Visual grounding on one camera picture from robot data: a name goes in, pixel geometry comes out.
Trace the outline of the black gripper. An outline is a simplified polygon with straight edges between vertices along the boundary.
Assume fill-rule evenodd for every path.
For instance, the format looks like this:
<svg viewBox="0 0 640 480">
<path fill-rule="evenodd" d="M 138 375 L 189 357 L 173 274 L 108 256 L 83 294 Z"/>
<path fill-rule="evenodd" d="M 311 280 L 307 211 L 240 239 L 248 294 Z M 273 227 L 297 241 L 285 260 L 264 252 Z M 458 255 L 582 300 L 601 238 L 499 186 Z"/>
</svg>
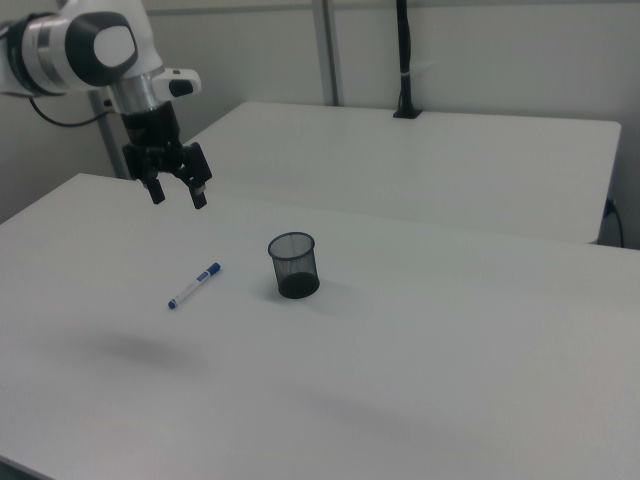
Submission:
<svg viewBox="0 0 640 480">
<path fill-rule="evenodd" d="M 189 189 L 196 210 L 206 204 L 212 173 L 198 143 L 183 146 L 171 102 L 135 114 L 122 114 L 129 142 L 122 147 L 129 175 L 142 180 L 154 204 L 165 200 L 158 173 L 171 173 Z"/>
</svg>

